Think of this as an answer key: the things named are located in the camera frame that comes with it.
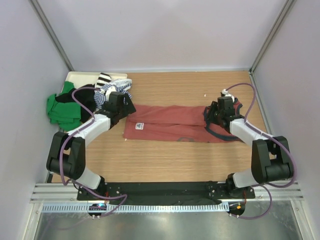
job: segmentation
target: pile of clothes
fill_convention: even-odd
[[[131,79],[114,79],[106,73],[100,73],[96,83],[87,84],[83,87],[91,87],[91,89],[82,89],[74,94],[74,97],[91,112],[101,109],[104,102],[108,101],[110,92],[127,93],[131,88]],[[52,94],[46,100],[46,113],[50,118],[51,124],[58,124],[59,127],[68,132],[85,123],[91,115],[83,109],[72,98],[72,93],[76,90],[74,84],[69,81],[64,82],[62,92],[60,94]]]

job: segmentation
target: wooden tabletop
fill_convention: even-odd
[[[129,73],[134,104],[150,106],[209,106],[222,89],[250,83],[247,71]],[[243,104],[252,101],[249,86],[229,91]],[[265,131],[256,102],[248,120]],[[200,143],[125,140],[126,120],[97,137],[86,149],[86,165],[106,182],[224,181],[228,174],[251,166],[251,148],[242,142]],[[53,176],[53,182],[61,182]]]

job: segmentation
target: white vent strip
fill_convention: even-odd
[[[104,210],[90,210],[92,203],[45,203],[42,213],[103,213],[114,209],[115,205],[107,205]],[[192,213],[192,212],[225,212],[229,211],[229,203],[219,205],[193,205],[193,206],[136,206],[122,205],[115,213]]]

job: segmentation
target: logo on red cloth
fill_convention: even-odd
[[[141,122],[138,122],[136,125],[135,125],[135,129],[136,130],[143,130],[144,129],[144,123],[141,123]]]

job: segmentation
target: black cloth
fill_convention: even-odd
[[[91,87],[94,88],[95,86],[92,84],[87,84],[83,87]],[[75,100],[72,98],[71,94],[76,90],[76,88],[72,88],[68,93],[61,94],[59,96],[55,97],[55,100],[59,103],[74,103]],[[74,94],[74,97],[83,105],[85,105],[91,112],[94,112],[96,110],[96,102],[94,99],[95,90],[93,89],[82,89],[77,91]],[[81,107],[81,119],[80,121],[82,123],[85,123],[91,115],[83,108]]]

